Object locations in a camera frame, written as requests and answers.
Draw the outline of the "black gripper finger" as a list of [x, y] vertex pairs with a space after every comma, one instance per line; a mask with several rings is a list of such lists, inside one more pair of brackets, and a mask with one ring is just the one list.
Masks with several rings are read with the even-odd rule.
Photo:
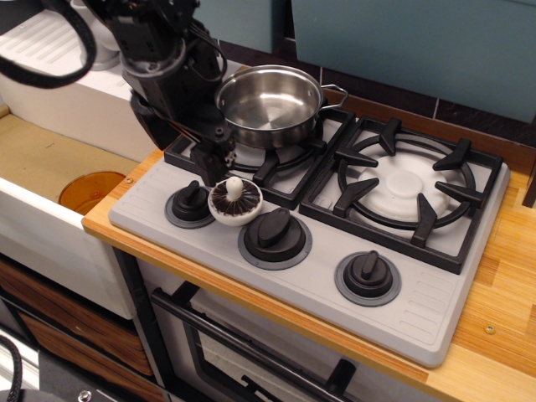
[[190, 159], [204, 184], [213, 187], [235, 164], [235, 141], [200, 142], [192, 148]]

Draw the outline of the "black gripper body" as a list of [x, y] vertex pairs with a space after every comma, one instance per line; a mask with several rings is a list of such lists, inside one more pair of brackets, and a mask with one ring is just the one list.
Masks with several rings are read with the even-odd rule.
[[102, 20], [120, 49], [131, 108], [154, 144], [180, 135], [197, 143], [229, 141], [214, 104], [227, 70], [219, 44], [194, 18], [198, 1], [104, 1]]

